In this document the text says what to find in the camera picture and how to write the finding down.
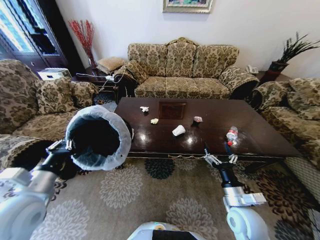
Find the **wall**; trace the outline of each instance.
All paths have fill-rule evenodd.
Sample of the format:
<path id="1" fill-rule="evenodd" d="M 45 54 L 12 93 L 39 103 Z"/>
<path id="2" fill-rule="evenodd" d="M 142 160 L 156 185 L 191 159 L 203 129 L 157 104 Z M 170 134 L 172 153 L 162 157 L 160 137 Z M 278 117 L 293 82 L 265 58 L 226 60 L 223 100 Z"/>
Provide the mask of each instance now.
<path id="1" fill-rule="evenodd" d="M 266 70 L 296 31 L 320 39 L 319 0 L 213 0 L 210 14 L 162 13 L 162 0 L 56 0 L 64 21 L 92 21 L 95 59 L 127 58 L 130 43 L 164 44 L 187 37 L 199 44 L 231 44 L 240 49 L 236 64 Z M 71 33 L 82 62 L 88 59 Z M 320 77 L 320 49 L 289 61 L 284 74 Z"/>

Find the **floral patterned sofa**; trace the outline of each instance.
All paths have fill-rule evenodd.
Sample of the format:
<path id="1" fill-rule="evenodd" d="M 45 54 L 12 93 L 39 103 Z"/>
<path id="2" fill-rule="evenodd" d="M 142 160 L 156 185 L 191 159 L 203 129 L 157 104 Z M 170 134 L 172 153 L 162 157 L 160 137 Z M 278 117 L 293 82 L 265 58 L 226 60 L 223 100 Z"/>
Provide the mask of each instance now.
<path id="1" fill-rule="evenodd" d="M 20 61 L 0 60 L 0 170 L 36 165 L 96 93 L 91 83 L 66 77 L 43 81 Z"/>
<path id="2" fill-rule="evenodd" d="M 132 97 L 243 99 L 259 80 L 233 65 L 238 54 L 232 45 L 197 45 L 183 37 L 168 44 L 133 43 L 115 80 L 126 82 Z"/>
<path id="3" fill-rule="evenodd" d="M 285 163 L 320 202 L 320 78 L 266 82 L 251 106 L 304 155 Z"/>

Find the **vase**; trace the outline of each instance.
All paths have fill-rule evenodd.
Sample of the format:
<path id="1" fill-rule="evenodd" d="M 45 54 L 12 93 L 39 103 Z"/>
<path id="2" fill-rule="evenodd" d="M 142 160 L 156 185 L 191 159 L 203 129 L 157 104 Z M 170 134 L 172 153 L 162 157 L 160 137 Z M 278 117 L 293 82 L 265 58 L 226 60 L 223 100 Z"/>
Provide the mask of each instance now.
<path id="1" fill-rule="evenodd" d="M 97 64 L 96 64 L 94 55 L 92 54 L 92 51 L 90 51 L 89 53 L 87 53 L 87 57 L 88 57 L 89 66 L 90 66 L 92 69 L 96 69 L 96 68 L 97 68 Z"/>
<path id="2" fill-rule="evenodd" d="M 281 72 L 288 66 L 288 63 L 281 63 L 277 61 L 273 61 L 268 69 L 265 72 L 263 77 L 260 79 L 260 84 L 262 85 L 266 82 L 275 81 L 277 77 L 281 74 Z"/>

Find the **carpet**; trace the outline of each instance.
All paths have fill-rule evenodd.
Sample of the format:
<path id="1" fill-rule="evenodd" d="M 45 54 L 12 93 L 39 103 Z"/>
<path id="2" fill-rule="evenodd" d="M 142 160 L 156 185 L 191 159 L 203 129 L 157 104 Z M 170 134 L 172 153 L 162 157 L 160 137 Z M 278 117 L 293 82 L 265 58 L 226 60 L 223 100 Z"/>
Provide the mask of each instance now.
<path id="1" fill-rule="evenodd" d="M 93 99 L 95 105 L 102 105 L 111 103 L 115 100 L 115 94 L 113 92 L 99 92 Z"/>
<path id="2" fill-rule="evenodd" d="M 280 165 L 250 175 L 243 172 L 246 165 L 239 162 L 234 171 L 246 193 L 262 192 L 267 199 L 254 210 L 270 239 L 318 239 L 309 213 L 317 203 L 299 182 Z M 140 224 L 158 221 L 207 240 L 232 240 L 223 195 L 218 171 L 204 160 L 128 158 L 122 170 L 82 170 L 57 181 L 46 219 L 31 239 L 125 240 Z"/>

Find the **white paper cup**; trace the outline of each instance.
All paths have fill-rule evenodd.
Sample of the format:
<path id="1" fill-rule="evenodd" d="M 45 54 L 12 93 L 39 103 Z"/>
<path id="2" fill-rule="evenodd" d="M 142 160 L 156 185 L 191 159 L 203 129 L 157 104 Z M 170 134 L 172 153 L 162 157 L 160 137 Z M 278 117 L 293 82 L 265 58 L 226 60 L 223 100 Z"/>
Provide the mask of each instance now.
<path id="1" fill-rule="evenodd" d="M 180 134 L 184 134 L 186 132 L 184 126 L 179 125 L 176 127 L 175 130 L 172 131 L 173 135 L 179 136 Z"/>

